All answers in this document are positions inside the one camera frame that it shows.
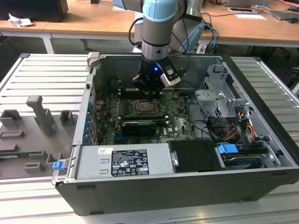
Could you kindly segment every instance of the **wooden desk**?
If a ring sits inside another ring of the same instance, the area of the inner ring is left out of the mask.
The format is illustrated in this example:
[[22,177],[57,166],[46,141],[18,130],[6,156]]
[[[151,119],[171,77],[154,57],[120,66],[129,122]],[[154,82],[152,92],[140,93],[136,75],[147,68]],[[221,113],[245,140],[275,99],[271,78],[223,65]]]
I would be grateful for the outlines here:
[[[267,2],[272,11],[283,11],[289,8],[275,0]],[[202,13],[211,15],[231,14],[210,2],[203,5]],[[273,47],[299,47],[299,23],[280,21],[269,13],[261,13],[267,20],[239,19],[235,15],[212,17],[214,29],[219,33],[219,43],[235,45],[273,46]],[[209,22],[209,17],[204,15],[204,20]],[[204,30],[202,39],[210,39],[211,31]]]
[[49,22],[44,32],[98,35],[128,35],[134,12],[112,11],[113,4],[68,0],[69,11],[61,23]]
[[[271,10],[282,11],[287,5],[275,0],[263,0]],[[8,21],[0,21],[0,32],[7,36],[30,36],[43,39],[47,52],[54,53],[51,38],[110,39],[126,40],[128,30],[134,20],[133,12],[112,11],[109,2],[91,4],[89,0],[68,0],[69,11],[64,22],[34,22],[34,26],[17,28]],[[202,12],[211,15],[231,14],[219,6],[206,2]],[[299,47],[299,23],[280,21],[268,13],[262,13],[267,20],[239,19],[235,15],[212,17],[213,27],[219,33],[219,44]],[[212,38],[209,30],[204,30],[201,42]]]

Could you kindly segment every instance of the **robotic arm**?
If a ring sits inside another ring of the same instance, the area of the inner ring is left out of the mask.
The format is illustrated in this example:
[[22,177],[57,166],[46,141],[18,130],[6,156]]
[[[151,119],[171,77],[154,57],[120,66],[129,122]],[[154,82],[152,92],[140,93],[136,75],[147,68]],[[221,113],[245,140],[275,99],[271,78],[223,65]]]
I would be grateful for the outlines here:
[[192,0],[188,8],[187,0],[112,2],[118,7],[143,13],[141,67],[139,74],[133,77],[133,84],[145,94],[155,95],[164,87],[179,83],[186,71],[177,70],[168,57],[173,28],[184,15],[198,24],[203,0]]

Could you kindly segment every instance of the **blue cable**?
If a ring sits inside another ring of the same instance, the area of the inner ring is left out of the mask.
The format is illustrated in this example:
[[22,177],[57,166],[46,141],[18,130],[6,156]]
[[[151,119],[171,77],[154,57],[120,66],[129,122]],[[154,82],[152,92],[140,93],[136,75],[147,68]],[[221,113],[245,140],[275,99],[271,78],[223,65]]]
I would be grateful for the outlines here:
[[215,33],[215,30],[212,28],[212,27],[210,27],[209,25],[207,25],[206,23],[205,23],[205,25],[207,26],[207,27],[209,27],[210,28],[210,30],[213,32],[213,34],[214,34],[214,45],[213,45],[213,50],[211,51],[211,54],[214,52],[214,50],[215,50],[215,46],[216,46],[216,33]]

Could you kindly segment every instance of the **blue latch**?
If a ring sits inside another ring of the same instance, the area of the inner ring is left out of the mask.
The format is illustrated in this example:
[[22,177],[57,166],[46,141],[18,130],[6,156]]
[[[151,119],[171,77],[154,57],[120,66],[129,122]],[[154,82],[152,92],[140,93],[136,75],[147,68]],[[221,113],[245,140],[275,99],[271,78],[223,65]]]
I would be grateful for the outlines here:
[[220,154],[222,153],[238,153],[238,149],[234,144],[221,144],[218,146]]
[[53,163],[53,170],[64,170],[65,161],[57,161]]

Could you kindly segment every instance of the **warning label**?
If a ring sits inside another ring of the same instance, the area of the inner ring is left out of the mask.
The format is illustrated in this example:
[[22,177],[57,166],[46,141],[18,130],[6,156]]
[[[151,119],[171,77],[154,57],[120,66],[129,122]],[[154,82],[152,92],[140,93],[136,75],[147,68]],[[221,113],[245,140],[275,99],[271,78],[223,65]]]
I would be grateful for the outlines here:
[[150,174],[146,149],[112,151],[112,176]]

